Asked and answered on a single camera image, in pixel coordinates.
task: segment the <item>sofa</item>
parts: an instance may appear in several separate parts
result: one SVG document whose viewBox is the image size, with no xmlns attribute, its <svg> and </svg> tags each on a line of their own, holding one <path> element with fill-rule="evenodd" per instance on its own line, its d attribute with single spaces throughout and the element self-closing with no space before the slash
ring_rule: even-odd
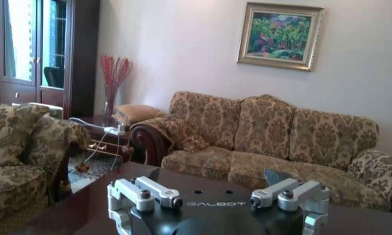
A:
<svg viewBox="0 0 392 235">
<path fill-rule="evenodd" d="M 377 124 L 301 109 L 269 95 L 232 100 L 177 92 L 169 115 L 130 127 L 145 163 L 265 188 L 264 170 L 329 188 L 329 201 L 392 212 L 392 156 L 373 149 Z"/>
<path fill-rule="evenodd" d="M 0 104 L 0 234 L 70 194 L 67 158 L 86 149 L 89 135 L 46 112 L 37 105 Z"/>
</svg>

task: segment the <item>side table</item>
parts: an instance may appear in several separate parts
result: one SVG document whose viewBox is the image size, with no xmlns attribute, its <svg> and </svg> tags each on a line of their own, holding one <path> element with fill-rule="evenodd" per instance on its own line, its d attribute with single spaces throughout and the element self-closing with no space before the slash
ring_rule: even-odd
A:
<svg viewBox="0 0 392 235">
<path fill-rule="evenodd" d="M 91 125 L 95 125 L 95 126 L 101 126 L 101 127 L 115 127 L 117 128 L 117 125 L 118 125 L 118 122 L 114 120 L 114 118 L 109 117 L 109 118 L 105 118 L 102 115 L 95 115 L 95 116 L 91 116 L 91 117 L 81 117 L 79 118 L 83 122 L 91 124 Z M 81 122 L 77 122 L 78 124 L 81 124 L 85 129 L 89 131 L 89 134 L 90 134 L 90 137 L 91 137 L 91 142 L 87 146 L 87 151 L 91 151 L 91 152 L 97 152 L 97 153 L 101 153 L 101 154 L 106 154 L 109 156 L 118 156 L 122 158 L 122 161 L 125 162 L 129 157 L 130 157 L 130 160 L 133 162 L 144 162 L 144 159 L 142 157 L 140 156 L 140 154 L 137 153 L 133 153 L 132 156 L 129 156 L 127 153 L 123 153 L 122 150 L 121 150 L 121 146 L 126 145 L 127 144 L 127 130 L 129 130 L 129 127 L 125 127 L 125 132 L 126 132 L 126 135 L 123 136 L 118 136 L 118 146 L 117 146 L 117 136 L 107 133 L 98 145 L 98 142 L 103 136 L 103 131 L 101 128 L 95 128 L 95 127 L 91 127 L 89 125 L 85 125 L 83 123 Z"/>
</svg>

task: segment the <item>white wall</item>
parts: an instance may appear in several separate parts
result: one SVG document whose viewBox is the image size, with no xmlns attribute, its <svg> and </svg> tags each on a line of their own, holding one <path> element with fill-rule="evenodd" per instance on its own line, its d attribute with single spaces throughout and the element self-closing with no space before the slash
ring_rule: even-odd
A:
<svg viewBox="0 0 392 235">
<path fill-rule="evenodd" d="M 229 98 L 270 94 L 298 107 L 373 119 L 377 147 L 392 154 L 392 0 L 274 0 L 326 8 L 313 72 L 236 63 L 245 2 L 101 1 L 98 53 L 136 63 L 117 103 L 168 110 L 178 90 Z M 98 69 L 95 113 L 101 77 Z"/>
</svg>

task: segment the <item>red branches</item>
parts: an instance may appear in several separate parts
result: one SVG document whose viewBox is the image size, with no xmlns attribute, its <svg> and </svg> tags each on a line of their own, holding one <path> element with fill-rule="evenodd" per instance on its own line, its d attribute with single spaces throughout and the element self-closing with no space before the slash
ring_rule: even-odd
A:
<svg viewBox="0 0 392 235">
<path fill-rule="evenodd" d="M 102 55 L 99 65 L 103 76 L 105 98 L 113 100 L 117 89 L 132 71 L 133 63 L 127 58 L 117 58 L 114 63 L 113 56 Z"/>
</svg>

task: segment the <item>power strip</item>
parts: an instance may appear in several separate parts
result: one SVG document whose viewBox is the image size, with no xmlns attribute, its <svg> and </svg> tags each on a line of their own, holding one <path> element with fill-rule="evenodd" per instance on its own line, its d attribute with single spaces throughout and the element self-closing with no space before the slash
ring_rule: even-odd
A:
<svg viewBox="0 0 392 235">
<path fill-rule="evenodd" d="M 123 136 L 126 134 L 125 132 L 125 125 L 122 124 L 118 124 L 117 125 L 117 128 L 115 127 L 105 127 L 103 128 L 103 132 L 107 132 L 109 134 L 113 134 L 115 136 Z"/>
</svg>

